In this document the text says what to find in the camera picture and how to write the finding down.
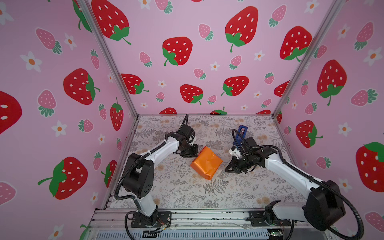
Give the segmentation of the orange wrapping paper sheet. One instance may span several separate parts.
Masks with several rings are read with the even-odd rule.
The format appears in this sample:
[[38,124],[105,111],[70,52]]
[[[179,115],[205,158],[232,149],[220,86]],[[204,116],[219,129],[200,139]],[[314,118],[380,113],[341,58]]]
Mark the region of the orange wrapping paper sheet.
[[210,181],[222,163],[223,160],[219,158],[210,148],[204,147],[190,166],[201,177]]

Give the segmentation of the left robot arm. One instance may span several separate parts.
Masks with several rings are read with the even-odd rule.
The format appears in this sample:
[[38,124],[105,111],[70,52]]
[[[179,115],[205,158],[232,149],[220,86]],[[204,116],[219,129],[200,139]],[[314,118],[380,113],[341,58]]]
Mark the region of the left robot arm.
[[198,145],[195,144],[195,138],[194,129],[182,124],[176,132],[166,134],[165,139],[154,149],[142,155],[129,155],[122,178],[116,186],[115,199],[132,199],[141,215],[149,218],[155,216],[158,206],[151,196],[155,168],[172,154],[196,158]]

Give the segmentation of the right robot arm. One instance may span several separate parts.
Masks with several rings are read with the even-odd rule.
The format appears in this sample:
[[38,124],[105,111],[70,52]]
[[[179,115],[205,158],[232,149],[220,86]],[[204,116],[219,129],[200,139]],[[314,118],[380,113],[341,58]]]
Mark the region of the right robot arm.
[[338,197],[340,189],[336,183],[324,182],[291,165],[283,158],[278,147],[259,146],[253,138],[247,138],[240,145],[232,146],[229,153],[232,160],[225,172],[246,174],[256,166],[266,168],[304,196],[303,202],[277,200],[268,204],[262,216],[268,225],[291,220],[309,223],[315,229],[325,231],[346,214],[343,200]]

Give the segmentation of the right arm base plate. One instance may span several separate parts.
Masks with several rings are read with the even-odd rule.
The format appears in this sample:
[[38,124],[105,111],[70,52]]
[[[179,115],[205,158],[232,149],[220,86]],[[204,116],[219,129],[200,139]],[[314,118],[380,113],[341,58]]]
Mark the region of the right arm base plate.
[[249,217],[246,219],[253,227],[289,227],[290,220],[280,220],[266,211],[249,211]]

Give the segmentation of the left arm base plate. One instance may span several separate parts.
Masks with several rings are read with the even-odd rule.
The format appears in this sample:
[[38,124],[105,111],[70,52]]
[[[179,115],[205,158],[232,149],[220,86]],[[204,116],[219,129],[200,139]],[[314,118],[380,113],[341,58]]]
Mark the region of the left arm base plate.
[[154,212],[150,217],[141,213],[134,213],[131,220],[131,228],[160,228],[169,226],[172,220],[172,212]]

